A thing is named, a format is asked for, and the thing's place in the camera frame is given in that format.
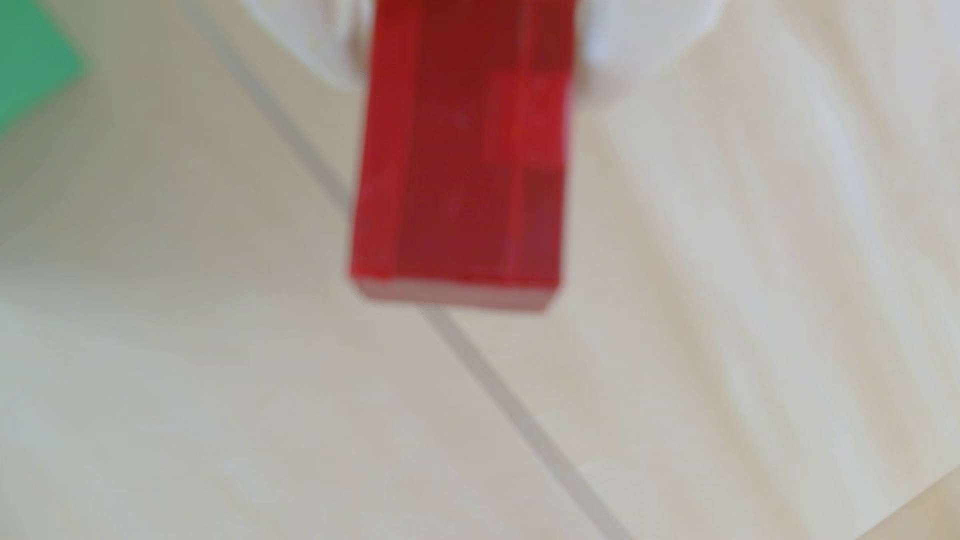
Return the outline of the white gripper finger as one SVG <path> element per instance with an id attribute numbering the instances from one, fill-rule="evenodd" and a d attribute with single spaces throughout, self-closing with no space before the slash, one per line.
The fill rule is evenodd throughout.
<path id="1" fill-rule="evenodd" d="M 576 15 L 575 93 L 606 106 L 702 40 L 721 1 L 580 1 Z"/>
<path id="2" fill-rule="evenodd" d="M 373 1 L 246 1 L 246 10 L 334 89 L 355 91 L 366 85 Z"/>

